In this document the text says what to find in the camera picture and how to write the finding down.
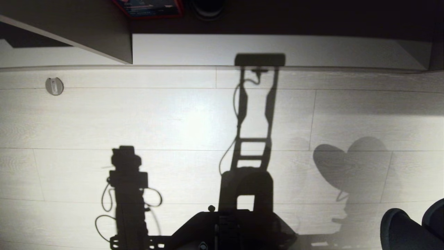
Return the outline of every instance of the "white wall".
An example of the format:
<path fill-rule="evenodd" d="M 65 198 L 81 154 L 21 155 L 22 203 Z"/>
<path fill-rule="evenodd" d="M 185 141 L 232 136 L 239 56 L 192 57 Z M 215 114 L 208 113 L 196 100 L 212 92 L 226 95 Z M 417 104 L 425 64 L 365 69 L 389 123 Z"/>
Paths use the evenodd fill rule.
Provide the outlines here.
<path fill-rule="evenodd" d="M 432 43 L 344 36 L 133 34 L 134 65 L 231 66 L 238 53 L 284 53 L 286 66 L 424 71 Z M 0 68 L 121 65 L 74 47 L 12 48 L 0 40 Z"/>
<path fill-rule="evenodd" d="M 48 77 L 63 81 L 62 95 L 46 92 Z M 238 77 L 236 69 L 189 67 L 0 72 L 0 248 L 109 249 L 94 220 L 114 215 L 100 198 L 119 145 L 135 147 L 149 186 L 163 196 L 153 208 L 163 235 L 216 206 L 219 160 L 236 132 Z M 380 249 L 379 222 L 392 207 L 419 222 L 444 194 L 442 79 L 442 72 L 281 71 L 268 167 L 274 211 L 299 234 L 337 233 L 339 246 L 330 249 Z M 270 80 L 248 86 L 248 114 L 262 112 Z M 243 129 L 259 132 L 260 123 Z M 342 181 L 348 198 L 337 201 L 322 167 L 339 169 L 330 181 Z M 149 191 L 144 198 L 158 201 Z M 99 229 L 113 236 L 114 221 L 101 218 Z"/>

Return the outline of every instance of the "box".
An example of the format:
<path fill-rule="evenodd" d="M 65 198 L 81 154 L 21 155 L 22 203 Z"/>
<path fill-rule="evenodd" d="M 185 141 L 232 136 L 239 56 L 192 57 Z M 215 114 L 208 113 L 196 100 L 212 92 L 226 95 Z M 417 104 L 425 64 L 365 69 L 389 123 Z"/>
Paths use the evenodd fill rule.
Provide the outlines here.
<path fill-rule="evenodd" d="M 131 19 L 183 16 L 182 0 L 112 0 Z"/>

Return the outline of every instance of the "wooden floor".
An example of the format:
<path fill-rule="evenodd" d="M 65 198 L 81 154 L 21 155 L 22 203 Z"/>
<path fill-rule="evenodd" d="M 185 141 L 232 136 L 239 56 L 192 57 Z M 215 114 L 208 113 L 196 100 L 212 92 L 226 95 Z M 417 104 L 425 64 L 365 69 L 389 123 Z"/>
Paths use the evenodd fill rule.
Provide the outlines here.
<path fill-rule="evenodd" d="M 63 81 L 60 96 L 47 93 L 48 77 Z M 271 81 L 267 73 L 246 85 L 245 136 L 266 133 Z M 140 171 L 162 195 L 153 208 L 159 228 L 146 213 L 150 235 L 171 235 L 217 207 L 238 83 L 231 68 L 0 72 L 0 249 L 109 249 L 94 221 L 114 216 L 101 197 L 120 145 L 135 147 Z M 313 249 L 380 249 L 386 210 L 420 223 L 444 196 L 444 72 L 282 70 L 272 140 L 274 211 L 301 240 Z M 159 202 L 150 190 L 144 199 Z M 252 208 L 250 197 L 238 202 Z M 111 218 L 98 228 L 116 234 Z"/>

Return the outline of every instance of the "floor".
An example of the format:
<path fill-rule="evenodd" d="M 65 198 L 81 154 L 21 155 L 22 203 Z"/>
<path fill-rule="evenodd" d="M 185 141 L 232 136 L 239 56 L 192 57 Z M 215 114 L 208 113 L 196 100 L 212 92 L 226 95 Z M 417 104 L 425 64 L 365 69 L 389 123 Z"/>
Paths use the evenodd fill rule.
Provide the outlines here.
<path fill-rule="evenodd" d="M 94 226 L 112 149 L 135 147 L 163 202 L 150 235 L 171 235 L 209 205 L 230 168 L 239 69 L 55 68 L 0 72 L 0 248 L 109 249 Z M 58 77 L 65 89 L 44 86 Z M 246 78 L 256 79 L 246 71 Z M 274 212 L 312 249 L 381 249 L 379 223 L 397 207 L 421 222 L 444 196 L 444 72 L 279 72 L 268 171 Z M 246 83 L 241 135 L 267 130 L 273 72 Z M 255 153 L 257 147 L 243 148 Z M 159 202 L 145 190 L 144 200 Z M 238 208 L 252 209 L 241 196 Z M 105 238 L 115 221 L 97 220 Z"/>

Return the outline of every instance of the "white floor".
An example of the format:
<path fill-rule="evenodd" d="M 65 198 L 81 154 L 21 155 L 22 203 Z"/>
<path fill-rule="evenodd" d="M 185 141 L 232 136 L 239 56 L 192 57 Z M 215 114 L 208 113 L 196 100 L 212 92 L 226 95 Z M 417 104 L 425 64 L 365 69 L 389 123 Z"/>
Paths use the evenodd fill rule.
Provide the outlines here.
<path fill-rule="evenodd" d="M 47 93 L 48 77 L 63 81 L 62 95 Z M 247 136 L 266 128 L 271 79 L 247 86 Z M 162 194 L 153 208 L 162 235 L 217 207 L 238 82 L 232 68 L 0 72 L 0 249 L 109 249 L 94 220 L 114 215 L 100 199 L 120 145 L 135 147 L 140 171 Z M 380 249 L 386 210 L 404 209 L 420 223 L 444 196 L 444 72 L 282 70 L 278 85 L 268 167 L 274 211 L 313 249 Z M 230 160 L 228 153 L 222 171 Z M 144 198 L 159 200 L 150 191 Z M 248 197 L 239 203 L 252 207 Z M 98 221 L 105 237 L 115 235 L 114 223 Z"/>

